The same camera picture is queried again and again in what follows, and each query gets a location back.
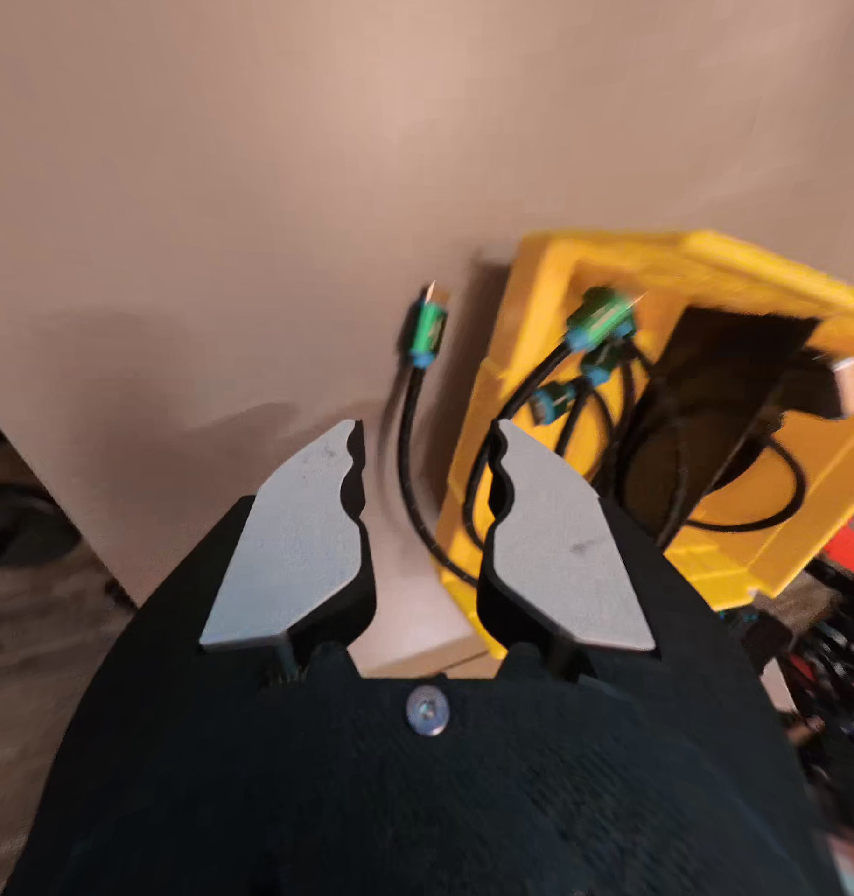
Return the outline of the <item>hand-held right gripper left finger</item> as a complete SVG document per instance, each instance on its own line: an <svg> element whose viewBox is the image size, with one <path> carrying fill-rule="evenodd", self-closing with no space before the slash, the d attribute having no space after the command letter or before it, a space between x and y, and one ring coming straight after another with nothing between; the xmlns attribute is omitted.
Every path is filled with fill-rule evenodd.
<svg viewBox="0 0 854 896"><path fill-rule="evenodd" d="M335 424L261 485L202 633L207 652L276 648L298 668L349 648L374 619L364 424Z"/></svg>

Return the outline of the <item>yellow plastic bin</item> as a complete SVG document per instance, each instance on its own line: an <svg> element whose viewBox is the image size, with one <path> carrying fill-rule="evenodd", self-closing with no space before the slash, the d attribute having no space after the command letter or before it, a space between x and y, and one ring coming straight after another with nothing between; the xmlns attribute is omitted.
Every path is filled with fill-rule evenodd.
<svg viewBox="0 0 854 896"><path fill-rule="evenodd" d="M854 287L714 231L569 230L523 240L458 437L437 540L478 576L492 521L484 439L592 287L634 303L632 339L650 363L647 373L634 366L637 405L687 307L821 319L788 367L762 452L750 445L737 476L727 473L664 550L713 610L776 597L854 517ZM537 427L526 406L511 421L554 452L562 420ZM592 484L604 445L590 401L564 460Z"/></svg>

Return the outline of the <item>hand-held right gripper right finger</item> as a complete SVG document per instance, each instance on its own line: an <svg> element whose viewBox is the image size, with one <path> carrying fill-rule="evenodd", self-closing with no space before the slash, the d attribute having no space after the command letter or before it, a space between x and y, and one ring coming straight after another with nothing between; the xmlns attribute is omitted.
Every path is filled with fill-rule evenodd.
<svg viewBox="0 0 854 896"><path fill-rule="evenodd" d="M544 659L581 647L657 648L623 557L583 476L511 420L491 425L477 614L502 647Z"/></svg>

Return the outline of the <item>black usb hub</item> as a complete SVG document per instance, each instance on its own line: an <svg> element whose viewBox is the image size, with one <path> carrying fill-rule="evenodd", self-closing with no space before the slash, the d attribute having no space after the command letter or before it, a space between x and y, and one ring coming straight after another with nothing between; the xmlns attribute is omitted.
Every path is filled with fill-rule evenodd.
<svg viewBox="0 0 854 896"><path fill-rule="evenodd" d="M759 437L817 317L690 306L680 315L640 400L615 494L667 550L701 501L735 478Z"/></svg>

